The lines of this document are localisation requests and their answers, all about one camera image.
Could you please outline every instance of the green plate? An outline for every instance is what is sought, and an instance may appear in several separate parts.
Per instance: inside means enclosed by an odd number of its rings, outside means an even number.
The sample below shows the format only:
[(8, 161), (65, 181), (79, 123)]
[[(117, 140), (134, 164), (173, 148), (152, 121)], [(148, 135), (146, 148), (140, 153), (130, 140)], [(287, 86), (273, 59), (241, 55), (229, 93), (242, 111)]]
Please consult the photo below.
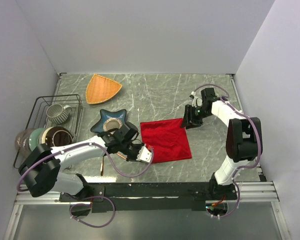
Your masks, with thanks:
[(29, 147), (30, 150), (33, 151), (39, 145), (39, 136), (40, 134), (46, 130), (45, 128), (37, 128), (34, 130), (29, 137)]

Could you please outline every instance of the blue star-shaped dish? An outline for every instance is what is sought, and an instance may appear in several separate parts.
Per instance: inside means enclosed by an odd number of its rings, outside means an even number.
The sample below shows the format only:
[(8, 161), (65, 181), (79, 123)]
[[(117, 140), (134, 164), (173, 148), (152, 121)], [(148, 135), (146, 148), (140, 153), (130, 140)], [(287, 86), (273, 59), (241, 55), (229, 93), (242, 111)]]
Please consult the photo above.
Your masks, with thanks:
[(90, 129), (93, 133), (101, 133), (113, 128), (120, 128), (124, 123), (126, 123), (127, 110), (122, 109), (120, 111), (113, 112), (101, 109), (100, 116), (100, 120)]

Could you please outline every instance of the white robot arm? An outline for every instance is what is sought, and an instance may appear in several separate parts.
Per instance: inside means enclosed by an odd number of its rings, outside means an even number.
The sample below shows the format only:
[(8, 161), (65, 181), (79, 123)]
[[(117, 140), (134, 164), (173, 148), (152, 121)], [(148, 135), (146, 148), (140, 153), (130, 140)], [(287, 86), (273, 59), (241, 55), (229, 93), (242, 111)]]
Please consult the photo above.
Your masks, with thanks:
[(147, 163), (146, 168), (150, 166), (153, 152), (149, 151), (144, 143), (133, 143), (137, 134), (138, 129), (127, 122), (114, 133), (102, 132), (71, 145), (49, 148), (41, 144), (22, 163), (19, 173), (33, 197), (42, 196), (48, 191), (77, 195), (87, 182), (80, 174), (61, 172), (70, 165), (121, 152), (127, 155), (127, 161)]
[[(212, 175), (218, 186), (229, 186), (233, 183), (234, 173), (238, 173), (242, 166), (248, 165), (255, 159), (258, 146), (255, 132), (250, 122), (232, 107), (227, 100), (217, 97), (214, 88), (205, 88), (201, 91), (201, 97), (192, 92), (192, 104), (185, 106), (182, 127), (196, 128), (203, 124), (203, 118), (216, 116), (227, 127), (226, 152), (227, 156), (221, 167)], [(251, 118), (258, 129), (261, 139), (261, 123), (257, 117)]]

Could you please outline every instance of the white enclosure wall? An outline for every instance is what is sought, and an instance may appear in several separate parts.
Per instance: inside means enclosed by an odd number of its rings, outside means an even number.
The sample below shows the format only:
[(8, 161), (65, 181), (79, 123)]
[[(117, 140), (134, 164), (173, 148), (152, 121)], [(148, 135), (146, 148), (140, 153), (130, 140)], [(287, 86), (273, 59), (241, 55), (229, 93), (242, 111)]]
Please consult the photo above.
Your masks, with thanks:
[(14, 141), (37, 97), (53, 93), (57, 74), (14, 0), (0, 0), (0, 239), (16, 197)]
[(233, 74), (274, 0), (16, 0), (57, 72)]
[(276, 0), (235, 76), (244, 109), (261, 119), (261, 165), (300, 239), (300, 0)]

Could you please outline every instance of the red cloth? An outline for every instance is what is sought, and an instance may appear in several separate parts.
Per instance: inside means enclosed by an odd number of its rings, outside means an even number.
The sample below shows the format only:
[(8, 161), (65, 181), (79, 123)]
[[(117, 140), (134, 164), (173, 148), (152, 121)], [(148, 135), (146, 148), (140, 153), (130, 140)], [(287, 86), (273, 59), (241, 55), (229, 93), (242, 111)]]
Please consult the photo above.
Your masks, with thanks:
[(182, 118), (141, 122), (142, 141), (153, 147), (153, 163), (191, 159), (191, 151)]

